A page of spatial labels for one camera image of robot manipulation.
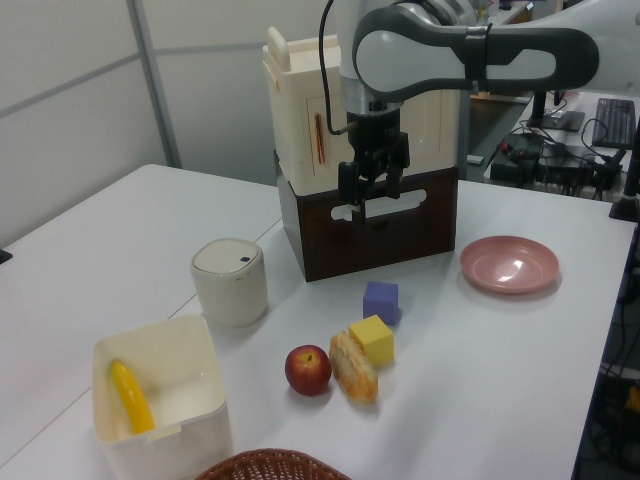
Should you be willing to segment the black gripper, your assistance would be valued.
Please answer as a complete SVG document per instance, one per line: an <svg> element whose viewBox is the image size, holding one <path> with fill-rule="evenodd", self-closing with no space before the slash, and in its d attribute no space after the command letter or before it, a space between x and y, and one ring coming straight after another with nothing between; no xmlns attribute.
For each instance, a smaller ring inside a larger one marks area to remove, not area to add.
<svg viewBox="0 0 640 480"><path fill-rule="evenodd" d="M399 199L402 174L410 165L408 134L403 132L401 103L373 102L366 113L348 111L351 162L338 167L338 195L353 196L360 224L366 223L366 197L379 177L386 176L386 196Z"/></svg>

